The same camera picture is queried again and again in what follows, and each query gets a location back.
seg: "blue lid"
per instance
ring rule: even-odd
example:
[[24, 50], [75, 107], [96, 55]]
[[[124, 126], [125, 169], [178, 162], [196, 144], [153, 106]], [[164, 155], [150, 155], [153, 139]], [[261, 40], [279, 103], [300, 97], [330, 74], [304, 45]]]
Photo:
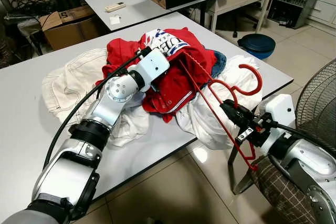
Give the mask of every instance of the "blue lid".
[[264, 34], [248, 34], [238, 40], [238, 45], [255, 52], [268, 52], [275, 49], [275, 41]]

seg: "remote control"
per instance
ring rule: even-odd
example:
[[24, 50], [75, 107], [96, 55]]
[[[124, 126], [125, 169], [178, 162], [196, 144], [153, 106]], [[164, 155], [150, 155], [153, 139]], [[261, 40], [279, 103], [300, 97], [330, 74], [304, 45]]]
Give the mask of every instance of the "remote control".
[[126, 4], [124, 2], [119, 2], [119, 3], [114, 4], [114, 5], [106, 6], [105, 11], [110, 13], [114, 10], [118, 10], [118, 9], [123, 8], [125, 6], [126, 6]]

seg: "tile floor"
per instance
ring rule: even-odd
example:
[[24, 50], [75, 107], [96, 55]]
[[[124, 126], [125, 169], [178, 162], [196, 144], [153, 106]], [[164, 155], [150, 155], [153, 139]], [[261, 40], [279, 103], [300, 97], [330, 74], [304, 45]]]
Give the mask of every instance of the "tile floor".
[[[234, 44], [253, 32], [252, 24], [245, 21], [238, 38], [232, 38], [232, 31], [225, 28], [226, 21], [225, 15], [219, 17], [216, 33]], [[277, 43], [267, 63], [294, 77], [291, 85], [279, 91], [290, 93], [294, 103], [312, 75], [336, 56], [336, 37], [310, 26], [293, 30], [266, 20], [261, 33]], [[209, 150], [196, 141], [93, 203], [76, 224], [153, 223], [149, 217], [164, 224], [285, 223], [255, 186], [241, 195], [232, 194], [229, 153]], [[238, 181], [247, 166], [238, 156], [234, 168]]]

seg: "paper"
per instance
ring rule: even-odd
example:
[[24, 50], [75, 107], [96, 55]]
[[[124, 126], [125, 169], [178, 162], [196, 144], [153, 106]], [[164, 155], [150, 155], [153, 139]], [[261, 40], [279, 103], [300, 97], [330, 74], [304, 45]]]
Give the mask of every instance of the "paper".
[[120, 23], [120, 15], [113, 15], [110, 17], [110, 23], [111, 25], [119, 24]]

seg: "plaid fabric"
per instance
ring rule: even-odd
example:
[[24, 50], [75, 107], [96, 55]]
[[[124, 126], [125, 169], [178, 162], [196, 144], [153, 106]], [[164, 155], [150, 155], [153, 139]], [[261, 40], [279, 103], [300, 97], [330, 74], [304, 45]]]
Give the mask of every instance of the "plaid fabric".
[[289, 181], [267, 156], [253, 162], [258, 170], [249, 170], [261, 193], [289, 224], [315, 224], [308, 197]]

